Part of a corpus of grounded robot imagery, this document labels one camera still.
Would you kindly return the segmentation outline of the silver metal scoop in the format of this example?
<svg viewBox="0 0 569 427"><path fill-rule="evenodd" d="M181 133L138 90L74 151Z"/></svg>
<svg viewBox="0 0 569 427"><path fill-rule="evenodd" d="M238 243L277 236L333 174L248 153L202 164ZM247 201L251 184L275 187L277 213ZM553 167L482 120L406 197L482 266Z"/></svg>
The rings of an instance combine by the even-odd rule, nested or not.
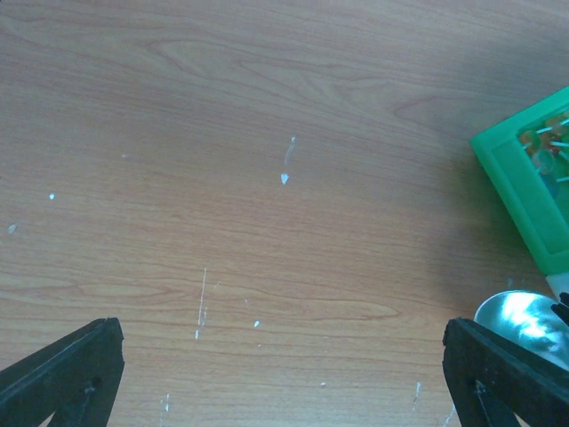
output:
<svg viewBox="0 0 569 427"><path fill-rule="evenodd" d="M568 368L568 325L548 296L510 290L495 294L477 309L474 321L547 361Z"/></svg>

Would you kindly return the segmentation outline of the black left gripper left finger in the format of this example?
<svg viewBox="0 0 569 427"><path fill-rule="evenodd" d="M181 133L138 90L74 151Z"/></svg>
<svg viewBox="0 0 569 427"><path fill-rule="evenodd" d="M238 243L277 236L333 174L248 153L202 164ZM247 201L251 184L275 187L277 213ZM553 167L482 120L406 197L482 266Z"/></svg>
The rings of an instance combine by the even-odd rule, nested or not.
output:
<svg viewBox="0 0 569 427"><path fill-rule="evenodd" d="M99 318L1 371L3 426L106 426L124 371L117 318Z"/></svg>

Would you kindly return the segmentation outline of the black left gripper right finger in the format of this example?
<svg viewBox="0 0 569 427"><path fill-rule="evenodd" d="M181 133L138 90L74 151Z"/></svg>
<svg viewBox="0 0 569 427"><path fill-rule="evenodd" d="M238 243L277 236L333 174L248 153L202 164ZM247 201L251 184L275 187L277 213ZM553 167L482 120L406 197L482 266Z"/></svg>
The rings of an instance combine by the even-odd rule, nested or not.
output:
<svg viewBox="0 0 569 427"><path fill-rule="evenodd" d="M443 371L463 426L566 426L568 372L466 318L449 320Z"/></svg>

